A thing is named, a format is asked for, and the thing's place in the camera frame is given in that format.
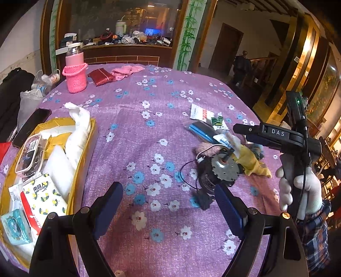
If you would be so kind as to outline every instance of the bed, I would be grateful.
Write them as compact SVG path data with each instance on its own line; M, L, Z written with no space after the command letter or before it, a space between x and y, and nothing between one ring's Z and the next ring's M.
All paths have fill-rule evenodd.
M123 64L89 65L87 73ZM88 109L99 126L83 194L90 206L114 181L122 183L123 200L107 233L98 243L113 271L126 276L221 276L240 241L214 202L203 211L179 178L180 168L193 160L199 139L184 125L191 104L222 112L227 126L255 125L255 114L220 81L168 68L148 66L122 81L87 88L76 94L62 82L40 107L53 111L50 118L68 117L66 102ZM10 147L0 165L4 182L18 149ZM241 175L231 191L248 207L279 215L279 152L264 149L264 162L272 178ZM195 163L183 169L185 180L195 184ZM257 276L265 254L264 237L250 276ZM5 254L16 259L2 246ZM80 261L80 275L87 276Z

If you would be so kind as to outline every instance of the blue packaging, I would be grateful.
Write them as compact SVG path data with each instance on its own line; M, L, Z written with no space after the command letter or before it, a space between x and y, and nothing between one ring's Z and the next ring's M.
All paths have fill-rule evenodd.
M22 210L16 209L3 215L1 223L11 244L22 245L32 242L30 227Z

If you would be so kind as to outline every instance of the smartphone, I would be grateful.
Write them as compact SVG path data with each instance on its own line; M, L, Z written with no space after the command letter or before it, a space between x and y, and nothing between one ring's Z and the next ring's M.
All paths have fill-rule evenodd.
M15 136L12 145L14 147L21 148L38 124L44 123L51 114L51 110L41 108L36 109L22 126L19 133Z

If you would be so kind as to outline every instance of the white bottle cap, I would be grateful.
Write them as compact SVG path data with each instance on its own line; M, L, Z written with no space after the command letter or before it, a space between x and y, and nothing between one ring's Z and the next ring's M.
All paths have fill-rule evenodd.
M69 48L80 46L80 42L75 42L69 45Z

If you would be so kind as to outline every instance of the wooden door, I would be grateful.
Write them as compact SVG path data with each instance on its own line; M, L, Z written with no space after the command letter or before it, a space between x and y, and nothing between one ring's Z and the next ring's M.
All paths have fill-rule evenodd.
M223 23L209 68L229 73L244 33Z

